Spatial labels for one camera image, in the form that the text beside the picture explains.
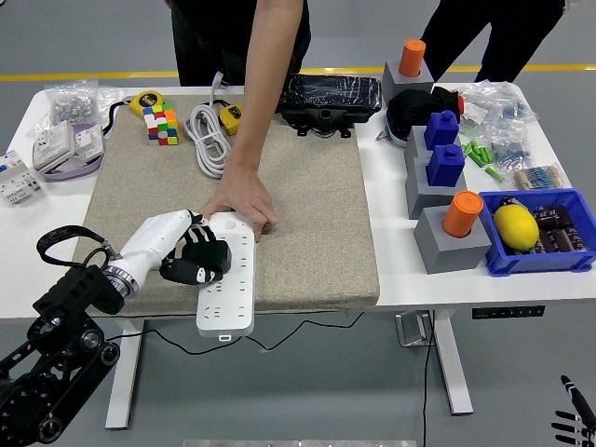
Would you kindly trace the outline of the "person's left hand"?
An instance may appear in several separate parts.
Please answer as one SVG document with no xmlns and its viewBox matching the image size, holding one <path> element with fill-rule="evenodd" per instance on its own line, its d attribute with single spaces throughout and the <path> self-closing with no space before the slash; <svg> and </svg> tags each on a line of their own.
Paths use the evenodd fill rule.
<svg viewBox="0 0 596 447">
<path fill-rule="evenodd" d="M 254 166 L 228 162 L 216 191 L 199 212 L 209 219 L 224 209 L 236 211 L 252 225 L 256 242 L 280 222 L 272 197 Z"/>
</svg>

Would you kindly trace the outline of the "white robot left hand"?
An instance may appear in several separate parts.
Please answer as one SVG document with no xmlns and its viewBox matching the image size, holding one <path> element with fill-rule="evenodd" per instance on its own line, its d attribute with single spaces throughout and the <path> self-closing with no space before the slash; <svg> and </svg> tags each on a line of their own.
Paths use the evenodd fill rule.
<svg viewBox="0 0 596 447">
<path fill-rule="evenodd" d="M 205 286 L 222 279 L 231 261 L 228 244 L 216 238 L 202 215 L 179 210 L 146 219 L 103 273 L 127 298 L 138 294 L 150 271 L 168 281 Z"/>
</svg>

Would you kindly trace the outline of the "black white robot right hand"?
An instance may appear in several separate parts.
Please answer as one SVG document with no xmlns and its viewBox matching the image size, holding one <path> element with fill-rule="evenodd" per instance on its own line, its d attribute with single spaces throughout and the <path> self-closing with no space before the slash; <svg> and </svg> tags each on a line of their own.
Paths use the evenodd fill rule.
<svg viewBox="0 0 596 447">
<path fill-rule="evenodd" d="M 570 446 L 595 446 L 595 412 L 590 408 L 583 394 L 574 382 L 567 376 L 561 375 L 562 385 L 568 394 L 574 413 L 557 410 L 555 415 L 568 421 L 552 422 L 551 427 L 556 430 L 555 440 Z"/>
</svg>

